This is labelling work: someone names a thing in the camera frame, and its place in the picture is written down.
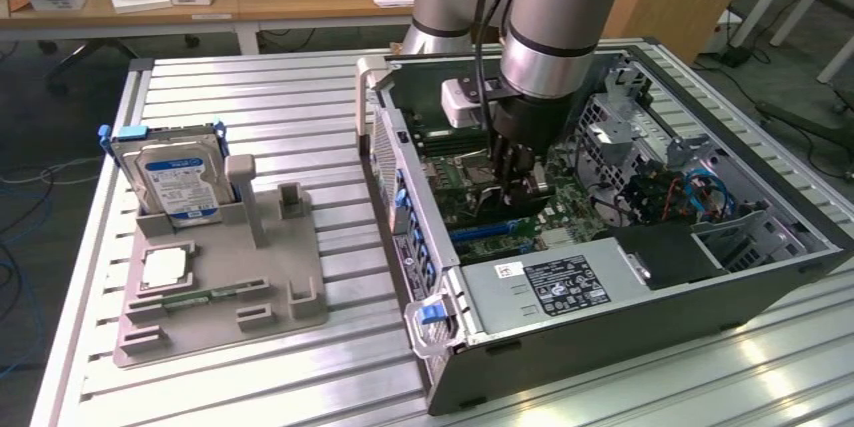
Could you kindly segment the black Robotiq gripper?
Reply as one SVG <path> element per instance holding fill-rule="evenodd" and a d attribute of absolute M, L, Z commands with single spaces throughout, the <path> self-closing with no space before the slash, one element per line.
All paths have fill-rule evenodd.
<path fill-rule="evenodd" d="M 492 159 L 496 167 L 533 164 L 544 159 L 566 129 L 570 98 L 530 96 L 497 100 L 493 112 Z"/>

